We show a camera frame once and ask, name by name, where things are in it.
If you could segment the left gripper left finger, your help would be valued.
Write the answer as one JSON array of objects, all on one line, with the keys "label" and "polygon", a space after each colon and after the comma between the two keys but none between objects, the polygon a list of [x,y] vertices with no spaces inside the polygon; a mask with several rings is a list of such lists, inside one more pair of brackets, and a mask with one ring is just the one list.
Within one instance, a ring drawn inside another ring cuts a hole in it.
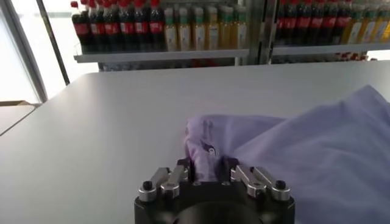
[{"label": "left gripper left finger", "polygon": [[161,167],[153,176],[143,181],[138,190],[138,199],[142,202],[152,202],[159,195],[176,198],[180,194],[181,182],[191,182],[191,159],[179,159],[173,170]]}]

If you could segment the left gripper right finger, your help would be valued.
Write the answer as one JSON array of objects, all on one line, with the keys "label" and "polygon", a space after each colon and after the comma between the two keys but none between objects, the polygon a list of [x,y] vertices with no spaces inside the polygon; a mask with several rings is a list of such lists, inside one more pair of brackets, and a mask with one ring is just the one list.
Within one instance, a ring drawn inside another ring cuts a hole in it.
[{"label": "left gripper right finger", "polygon": [[222,159],[221,167],[224,171],[221,177],[226,179],[228,183],[242,183],[247,195],[252,198],[269,194],[276,201],[289,200],[289,187],[286,182],[274,178],[263,167],[245,166],[236,158],[229,157]]}]

